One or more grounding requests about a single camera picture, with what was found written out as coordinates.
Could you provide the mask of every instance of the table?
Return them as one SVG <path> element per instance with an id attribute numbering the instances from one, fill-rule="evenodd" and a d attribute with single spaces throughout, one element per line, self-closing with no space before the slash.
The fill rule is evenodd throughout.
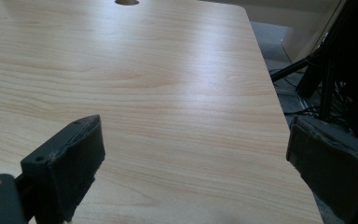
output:
<path id="1" fill-rule="evenodd" d="M 0 0 L 0 174 L 101 115 L 74 223 L 321 223 L 246 12 L 194 0 Z"/>

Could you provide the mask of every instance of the floor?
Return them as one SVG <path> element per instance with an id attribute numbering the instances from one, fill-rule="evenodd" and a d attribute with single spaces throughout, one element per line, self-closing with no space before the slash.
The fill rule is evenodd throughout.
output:
<path id="1" fill-rule="evenodd" d="M 287 28 L 259 22 L 251 22 L 251 24 L 270 73 L 272 74 L 273 72 L 290 65 L 291 62 L 281 45 L 281 41 Z M 317 92 L 315 92 L 309 99 L 301 99 L 296 95 L 295 88 L 301 77 L 301 73 L 293 73 L 274 83 L 283 112 L 296 112 L 305 109 L 308 106 L 319 104 L 320 97 Z M 288 125 L 290 125 L 291 120 L 292 116 L 286 116 Z M 334 215 L 326 204 L 318 199 L 317 195 L 314 196 L 325 224 L 344 223 Z"/>

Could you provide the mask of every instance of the light wood tabletop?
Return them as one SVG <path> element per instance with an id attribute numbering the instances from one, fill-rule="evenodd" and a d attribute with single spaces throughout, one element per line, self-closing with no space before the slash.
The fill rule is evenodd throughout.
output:
<path id="1" fill-rule="evenodd" d="M 99 114 L 74 223 L 322 223 L 241 7 L 0 0 L 0 174 Z"/>

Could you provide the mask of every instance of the black stand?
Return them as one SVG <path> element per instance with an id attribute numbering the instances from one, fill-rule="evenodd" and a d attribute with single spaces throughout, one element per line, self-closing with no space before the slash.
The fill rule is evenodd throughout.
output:
<path id="1" fill-rule="evenodd" d="M 322 81 L 321 110 L 319 113 L 319 119 L 321 120 L 328 121 L 330 118 L 330 107 L 335 81 L 335 58 L 342 44 L 341 37 L 350 30 L 349 27 L 352 26 L 352 17 L 355 16 L 354 12 L 357 8 L 358 1 L 347 0 L 336 22 L 333 24 L 319 48 L 306 58 L 271 75 L 272 81 L 275 82 L 301 68 L 307 67 L 304 76 L 296 87 L 296 92 L 301 97 L 309 98 Z"/>

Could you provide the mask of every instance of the wooden table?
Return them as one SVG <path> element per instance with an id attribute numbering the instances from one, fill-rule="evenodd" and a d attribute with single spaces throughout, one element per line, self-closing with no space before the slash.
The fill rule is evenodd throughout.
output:
<path id="1" fill-rule="evenodd" d="M 321 223 L 245 10 L 0 0 L 0 174 L 99 114 L 74 223 Z"/>

